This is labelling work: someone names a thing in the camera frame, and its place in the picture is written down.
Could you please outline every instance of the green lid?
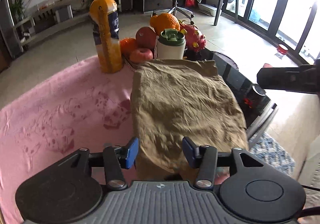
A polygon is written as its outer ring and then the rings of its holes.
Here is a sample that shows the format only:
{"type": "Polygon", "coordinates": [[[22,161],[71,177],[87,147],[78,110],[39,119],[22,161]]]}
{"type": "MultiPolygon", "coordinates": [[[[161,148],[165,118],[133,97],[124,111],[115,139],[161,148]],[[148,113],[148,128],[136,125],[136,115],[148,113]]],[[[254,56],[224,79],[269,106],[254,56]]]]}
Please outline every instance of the green lid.
{"type": "Polygon", "coordinates": [[[167,46],[181,46],[186,40],[183,33],[176,29],[165,29],[160,33],[158,41],[167,46]]]}

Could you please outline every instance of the orange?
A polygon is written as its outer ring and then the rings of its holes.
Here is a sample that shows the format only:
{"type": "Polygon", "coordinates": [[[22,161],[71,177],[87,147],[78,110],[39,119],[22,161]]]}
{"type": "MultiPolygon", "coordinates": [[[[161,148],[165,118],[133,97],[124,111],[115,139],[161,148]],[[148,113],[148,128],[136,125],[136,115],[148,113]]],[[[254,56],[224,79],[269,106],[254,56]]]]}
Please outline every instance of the orange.
{"type": "Polygon", "coordinates": [[[150,26],[155,29],[158,36],[164,29],[176,29],[177,31],[180,31],[178,19],[169,13],[152,16],[150,19],[150,26]]]}
{"type": "Polygon", "coordinates": [[[130,55],[131,52],[138,48],[136,39],[134,38],[124,38],[120,40],[120,49],[123,55],[130,55]]]}

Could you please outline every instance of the khaki cloth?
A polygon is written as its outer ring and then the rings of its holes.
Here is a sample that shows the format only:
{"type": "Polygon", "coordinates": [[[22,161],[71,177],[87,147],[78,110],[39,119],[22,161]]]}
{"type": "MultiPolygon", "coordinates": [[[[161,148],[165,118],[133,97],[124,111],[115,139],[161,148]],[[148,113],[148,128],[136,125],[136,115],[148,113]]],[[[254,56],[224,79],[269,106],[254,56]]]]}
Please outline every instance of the khaki cloth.
{"type": "Polygon", "coordinates": [[[248,148],[244,115],[214,61],[143,63],[133,77],[131,110],[140,141],[136,167],[141,180],[180,173],[193,182],[197,170],[183,155],[184,136],[218,151],[248,148]]]}

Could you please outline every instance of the orange juice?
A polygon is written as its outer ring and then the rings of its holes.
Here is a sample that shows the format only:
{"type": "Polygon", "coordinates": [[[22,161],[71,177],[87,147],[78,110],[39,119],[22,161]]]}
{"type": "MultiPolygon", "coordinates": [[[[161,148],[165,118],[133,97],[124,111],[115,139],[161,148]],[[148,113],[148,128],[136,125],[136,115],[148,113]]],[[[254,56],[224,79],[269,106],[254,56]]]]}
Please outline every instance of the orange juice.
{"type": "Polygon", "coordinates": [[[104,73],[115,73],[123,67],[119,43],[119,20],[114,0],[94,0],[89,14],[100,67],[104,73]]]}

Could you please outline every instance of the white storage box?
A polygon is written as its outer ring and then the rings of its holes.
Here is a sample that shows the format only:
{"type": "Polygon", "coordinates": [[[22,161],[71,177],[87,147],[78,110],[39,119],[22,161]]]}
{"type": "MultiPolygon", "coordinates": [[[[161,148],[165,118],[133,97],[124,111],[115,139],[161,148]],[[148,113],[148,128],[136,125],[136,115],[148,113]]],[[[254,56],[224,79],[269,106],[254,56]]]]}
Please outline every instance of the white storage box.
{"type": "Polygon", "coordinates": [[[216,13],[217,13],[217,8],[208,4],[203,4],[203,3],[199,3],[199,10],[201,12],[203,12],[206,15],[210,15],[215,17],[216,13]]]}

